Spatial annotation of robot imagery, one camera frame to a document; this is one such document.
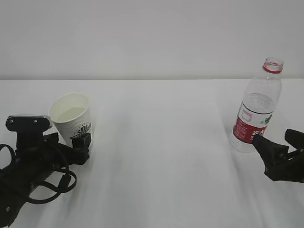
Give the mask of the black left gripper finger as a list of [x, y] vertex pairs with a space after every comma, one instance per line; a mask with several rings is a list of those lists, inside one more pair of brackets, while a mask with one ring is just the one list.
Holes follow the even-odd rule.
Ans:
[[43, 143], [57, 145], [59, 143], [58, 133], [51, 133], [51, 134], [44, 135]]
[[76, 165], [83, 165], [89, 159], [89, 147], [92, 141], [91, 133], [72, 137], [73, 161]]

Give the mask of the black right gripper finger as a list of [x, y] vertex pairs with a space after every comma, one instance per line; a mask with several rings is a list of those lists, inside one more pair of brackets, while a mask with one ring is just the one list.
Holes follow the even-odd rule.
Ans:
[[265, 165], [265, 171], [286, 171], [289, 146], [277, 144], [261, 135], [253, 137], [253, 146]]
[[304, 133], [293, 129], [287, 129], [285, 132], [285, 141], [297, 150], [304, 148]]

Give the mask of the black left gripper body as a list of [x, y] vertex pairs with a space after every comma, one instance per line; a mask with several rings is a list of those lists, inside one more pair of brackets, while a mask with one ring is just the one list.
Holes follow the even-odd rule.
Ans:
[[42, 144], [35, 148], [35, 177], [47, 178], [54, 172], [61, 172], [68, 177], [76, 178], [69, 166], [74, 164], [73, 146], [58, 143]]

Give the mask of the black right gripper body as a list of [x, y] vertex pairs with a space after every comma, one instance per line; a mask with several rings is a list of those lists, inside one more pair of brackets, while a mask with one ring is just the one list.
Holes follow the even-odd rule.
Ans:
[[282, 154], [276, 162], [265, 161], [264, 174], [272, 181], [304, 182], [304, 150]]

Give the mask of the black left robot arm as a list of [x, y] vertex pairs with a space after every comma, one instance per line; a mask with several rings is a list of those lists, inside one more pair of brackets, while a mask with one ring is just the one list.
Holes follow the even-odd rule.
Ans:
[[89, 158], [91, 134], [72, 139], [72, 147], [59, 143], [57, 133], [17, 135], [17, 148], [6, 144], [11, 154], [8, 166], [0, 170], [0, 226], [9, 227], [25, 203], [50, 203], [71, 191], [77, 177], [70, 165], [83, 165]]

